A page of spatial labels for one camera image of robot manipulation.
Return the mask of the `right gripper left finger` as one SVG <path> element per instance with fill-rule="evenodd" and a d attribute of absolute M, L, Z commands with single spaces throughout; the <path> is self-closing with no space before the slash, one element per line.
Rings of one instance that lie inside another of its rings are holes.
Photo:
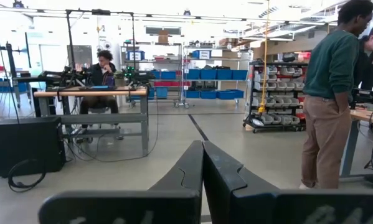
<path fill-rule="evenodd" d="M 193 141 L 148 190 L 62 192 L 41 206 L 40 223 L 199 223 L 204 147 Z"/>

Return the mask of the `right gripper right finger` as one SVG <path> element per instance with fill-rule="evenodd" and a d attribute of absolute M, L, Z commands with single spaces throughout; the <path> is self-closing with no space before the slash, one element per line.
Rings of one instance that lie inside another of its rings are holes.
<path fill-rule="evenodd" d="M 210 141 L 203 148 L 213 223 L 373 224 L 373 190 L 281 190 Z"/>

